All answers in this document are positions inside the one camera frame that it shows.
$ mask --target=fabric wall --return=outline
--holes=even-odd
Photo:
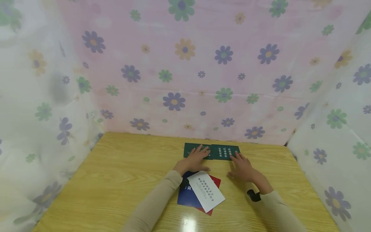
[[[0,231],[31,231],[103,131],[55,7],[0,0]]]
[[[281,145],[371,7],[368,0],[58,3],[107,130]]]
[[[369,231],[371,12],[288,147],[342,231]]]

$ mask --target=table surface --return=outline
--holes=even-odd
[[[139,202],[182,159],[184,143],[239,146],[308,231],[339,231],[287,147],[124,133],[104,134],[34,231],[120,231]],[[260,202],[249,203],[243,186],[226,177],[230,163],[205,161],[210,174],[221,179],[226,198],[212,216],[177,205],[176,191],[153,231],[277,231]]]

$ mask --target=white card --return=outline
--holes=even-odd
[[[207,172],[199,171],[187,179],[206,213],[226,199]]]

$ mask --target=right hand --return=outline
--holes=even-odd
[[[259,175],[259,171],[251,166],[250,161],[241,153],[235,152],[236,157],[230,156],[233,161],[234,169],[228,172],[229,177],[238,178],[244,182],[254,182]]]

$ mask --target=blue card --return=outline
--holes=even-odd
[[[193,174],[195,174],[195,172],[188,171],[183,175],[183,181],[179,187],[178,205],[202,208],[202,205],[198,201],[187,179],[187,177]]]

